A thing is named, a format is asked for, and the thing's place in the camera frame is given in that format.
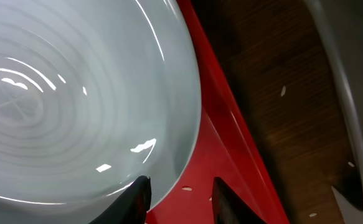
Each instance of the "wood grain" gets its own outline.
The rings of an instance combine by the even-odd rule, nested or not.
[[[354,160],[332,72],[304,3],[193,4],[290,222],[344,223],[331,186],[355,169],[347,164]]]

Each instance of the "ceramic bowl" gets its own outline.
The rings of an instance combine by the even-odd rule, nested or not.
[[[0,0],[0,223],[89,223],[191,157],[194,49],[175,0]]]

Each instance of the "red surface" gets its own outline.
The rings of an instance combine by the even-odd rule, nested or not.
[[[148,224],[213,223],[213,178],[221,177],[268,224],[288,219],[190,0],[178,0],[194,43],[202,120],[191,161]],[[188,186],[192,191],[182,190]]]

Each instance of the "black object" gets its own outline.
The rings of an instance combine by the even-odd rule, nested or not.
[[[338,182],[334,188],[343,195],[351,205],[363,212],[363,191],[358,169],[354,169],[346,178]]]
[[[151,179],[138,177],[90,224],[144,224],[151,206]]]
[[[215,224],[265,224],[220,177],[214,178],[212,206]]]

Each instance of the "white bowl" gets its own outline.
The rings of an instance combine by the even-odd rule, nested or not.
[[[175,0],[0,0],[0,223],[89,223],[139,175],[155,206],[199,119]]]

